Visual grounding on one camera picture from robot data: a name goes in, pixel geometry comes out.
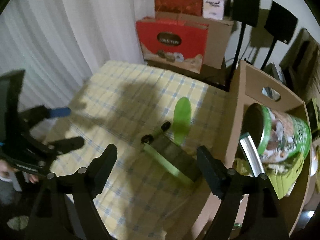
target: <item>blue tape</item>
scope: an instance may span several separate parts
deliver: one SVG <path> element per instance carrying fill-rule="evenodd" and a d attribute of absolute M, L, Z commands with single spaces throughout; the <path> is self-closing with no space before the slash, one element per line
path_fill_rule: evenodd
<path fill-rule="evenodd" d="M 49 118 L 65 117 L 71 114 L 69 107 L 54 108 L 49 110 Z"/>

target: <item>can label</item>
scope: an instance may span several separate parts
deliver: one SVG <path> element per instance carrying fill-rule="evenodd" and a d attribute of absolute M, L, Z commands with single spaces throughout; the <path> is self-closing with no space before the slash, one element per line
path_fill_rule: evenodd
<path fill-rule="evenodd" d="M 279 163 L 301 152 L 306 158 L 310 150 L 310 128 L 297 117 L 261 106 L 263 138 L 258 153 L 263 163 Z"/>

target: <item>person's hand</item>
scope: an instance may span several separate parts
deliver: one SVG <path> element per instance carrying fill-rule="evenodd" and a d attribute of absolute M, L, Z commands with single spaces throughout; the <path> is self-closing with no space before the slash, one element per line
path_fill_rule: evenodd
<path fill-rule="evenodd" d="M 5 160 L 0 160 L 0 176 L 8 179 L 9 171 L 17 172 L 19 170 L 12 168 Z M 37 175 L 30 174 L 29 181 L 31 183 L 36 183 L 39 181 L 39 178 Z"/>

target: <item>screw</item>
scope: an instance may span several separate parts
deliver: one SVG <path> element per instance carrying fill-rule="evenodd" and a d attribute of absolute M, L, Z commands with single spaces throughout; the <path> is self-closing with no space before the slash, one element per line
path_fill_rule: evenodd
<path fill-rule="evenodd" d="M 55 174 L 51 172 L 47 175 L 47 179 L 52 179 L 54 176 Z"/>
<path fill-rule="evenodd" d="M 260 173 L 260 174 L 259 174 L 259 177 L 260 177 L 261 179 L 267 179 L 267 178 L 268 178 L 268 176 L 267 176 L 266 174 L 264 174 L 264 173 Z"/>
<path fill-rule="evenodd" d="M 236 170 L 234 170 L 234 169 L 228 169 L 227 172 L 228 172 L 229 175 L 235 175 L 236 174 Z"/>
<path fill-rule="evenodd" d="M 83 174 L 87 171 L 86 167 L 81 167 L 80 169 L 78 169 L 78 173 Z"/>
<path fill-rule="evenodd" d="M 39 161 L 39 162 L 38 162 L 38 165 L 39 165 L 40 167 L 44 167 L 44 166 L 45 166 L 45 162 L 44 162 L 44 161 Z"/>

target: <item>handle hole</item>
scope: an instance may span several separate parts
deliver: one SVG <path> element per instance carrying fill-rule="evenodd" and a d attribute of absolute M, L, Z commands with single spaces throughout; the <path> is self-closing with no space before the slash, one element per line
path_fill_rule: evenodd
<path fill-rule="evenodd" d="M 261 93 L 276 102 L 281 99 L 280 94 L 271 87 L 264 87 Z"/>

